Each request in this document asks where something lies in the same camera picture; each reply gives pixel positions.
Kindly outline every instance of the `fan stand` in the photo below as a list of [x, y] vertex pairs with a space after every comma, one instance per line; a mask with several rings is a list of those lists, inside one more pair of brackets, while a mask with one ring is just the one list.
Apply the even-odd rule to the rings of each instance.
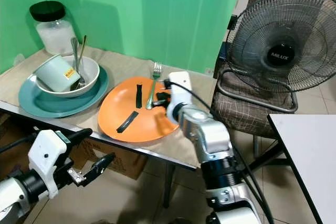
[[245, 71], [238, 70], [238, 69], [235, 70], [235, 71], [233, 71], [232, 69], [225, 69], [220, 73], [220, 75], [219, 75], [220, 76], [220, 81], [217, 82], [217, 88], [218, 88], [220, 93], [222, 93], [224, 95], [227, 95], [228, 97], [231, 97], [231, 98], [234, 98], [234, 99], [239, 99], [239, 100], [242, 100], [242, 101], [253, 103], [255, 105], [266, 107], [266, 108], [269, 108], [271, 110], [279, 111], [279, 112], [282, 112], [282, 113], [292, 114], [295, 111], [297, 111], [298, 100], [296, 98], [295, 93], [292, 91], [290, 85], [288, 85], [286, 83], [279, 82], [279, 81], [275, 81], [275, 80], [269, 80], [271, 83], [275, 83], [275, 84], [279, 84], [281, 86], [284, 86], [290, 92], [290, 97], [292, 99], [292, 106], [291, 106], [291, 108], [288, 109], [288, 108], [275, 106], [275, 105], [270, 104], [270, 103], [262, 102], [262, 101], [259, 101], [259, 100], [256, 100], [256, 99], [252, 99], [250, 97], [245, 97], [243, 95], [235, 94], [235, 93], [232, 93], [230, 91], [225, 90], [224, 88], [222, 88], [222, 78], [223, 78], [223, 75], [225, 73], [228, 73], [228, 72], [232, 72], [232, 73], [239, 74], [239, 75], [242, 75], [242, 76], [248, 76], [248, 77], [251, 78], [251, 76]]

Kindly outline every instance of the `orange plate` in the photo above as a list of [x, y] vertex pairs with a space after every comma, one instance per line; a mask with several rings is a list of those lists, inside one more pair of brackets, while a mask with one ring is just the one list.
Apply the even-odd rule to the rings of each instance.
[[[125, 142], [147, 142], [159, 139], [172, 133], [178, 125], [173, 124], [166, 117], [164, 107], [146, 109], [146, 103], [151, 92], [153, 80], [146, 77], [133, 77], [116, 86], [104, 99], [98, 114], [100, 129], [113, 139]], [[142, 84], [142, 107], [135, 106], [137, 84]], [[161, 83], [156, 83], [156, 93], [169, 92], [160, 90]], [[130, 116], [133, 111], [139, 114], [133, 122], [122, 132], [117, 128]]]

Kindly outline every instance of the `label on mug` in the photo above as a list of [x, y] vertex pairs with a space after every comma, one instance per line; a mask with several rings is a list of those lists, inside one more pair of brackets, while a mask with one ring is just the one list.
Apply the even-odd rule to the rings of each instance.
[[70, 77], [75, 73], [75, 70], [73, 68], [70, 68], [65, 74], [64, 76], [68, 79], [70, 79]]

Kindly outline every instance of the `green wall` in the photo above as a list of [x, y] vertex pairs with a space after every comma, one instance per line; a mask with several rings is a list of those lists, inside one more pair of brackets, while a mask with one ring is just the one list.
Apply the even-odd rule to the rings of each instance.
[[30, 5], [39, 1], [0, 0], [0, 73], [18, 54], [28, 57], [43, 48], [29, 14]]
[[[43, 47], [29, 6], [0, 0], [0, 72]], [[88, 45], [204, 72], [214, 68], [236, 0], [57, 0]]]

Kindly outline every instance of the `jar lid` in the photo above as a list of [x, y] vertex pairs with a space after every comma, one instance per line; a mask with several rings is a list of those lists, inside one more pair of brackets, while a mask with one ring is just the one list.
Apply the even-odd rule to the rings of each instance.
[[42, 1], [29, 8], [34, 20], [50, 22], [65, 16], [64, 5], [58, 1]]

